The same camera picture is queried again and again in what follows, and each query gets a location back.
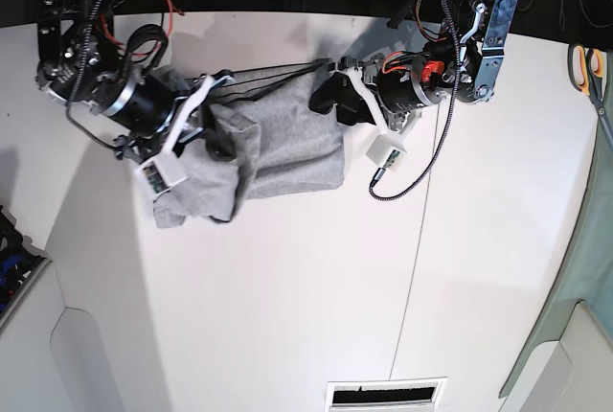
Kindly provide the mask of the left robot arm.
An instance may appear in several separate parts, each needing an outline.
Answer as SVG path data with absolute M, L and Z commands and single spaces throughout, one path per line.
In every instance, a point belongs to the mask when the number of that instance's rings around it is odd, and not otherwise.
M 518 0 L 446 0 L 438 31 L 417 23 L 426 42 L 418 52 L 395 51 L 358 61 L 344 57 L 311 95 L 311 111 L 339 123 L 377 122 L 400 131 L 425 107 L 454 93 L 463 103 L 491 98 Z

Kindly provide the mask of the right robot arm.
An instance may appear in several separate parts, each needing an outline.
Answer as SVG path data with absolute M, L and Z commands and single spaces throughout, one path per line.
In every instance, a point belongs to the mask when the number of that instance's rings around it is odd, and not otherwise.
M 119 40 L 115 10 L 124 0 L 42 0 L 36 82 L 65 107 L 67 121 L 119 159 L 141 163 L 164 145 L 181 153 L 202 139 L 220 161 L 235 147 L 211 112 L 198 104 L 180 117 L 203 79 L 184 79 L 162 63 L 170 45 L 173 0 L 162 0 L 157 23 Z

